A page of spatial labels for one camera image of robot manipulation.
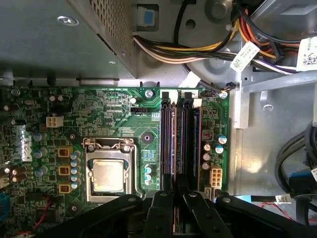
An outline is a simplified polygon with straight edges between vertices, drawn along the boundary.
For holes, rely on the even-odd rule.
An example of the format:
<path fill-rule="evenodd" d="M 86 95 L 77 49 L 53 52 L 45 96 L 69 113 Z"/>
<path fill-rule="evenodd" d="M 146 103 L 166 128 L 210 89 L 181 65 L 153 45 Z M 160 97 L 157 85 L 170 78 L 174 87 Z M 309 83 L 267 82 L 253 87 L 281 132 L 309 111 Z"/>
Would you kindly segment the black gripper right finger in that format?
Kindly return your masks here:
<path fill-rule="evenodd" d="M 177 188 L 204 238 L 315 238 L 317 230 L 223 193 L 216 202 L 190 190 L 177 174 Z"/>

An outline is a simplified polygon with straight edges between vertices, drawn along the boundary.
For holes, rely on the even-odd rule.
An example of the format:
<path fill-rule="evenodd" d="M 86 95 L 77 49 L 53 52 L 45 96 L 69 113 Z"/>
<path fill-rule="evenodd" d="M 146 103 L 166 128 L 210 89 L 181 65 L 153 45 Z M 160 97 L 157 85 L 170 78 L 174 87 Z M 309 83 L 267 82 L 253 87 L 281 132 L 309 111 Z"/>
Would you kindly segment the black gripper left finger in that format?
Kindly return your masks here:
<path fill-rule="evenodd" d="M 172 176 L 145 199 L 123 195 L 41 233 L 43 238 L 170 238 L 173 227 Z"/>

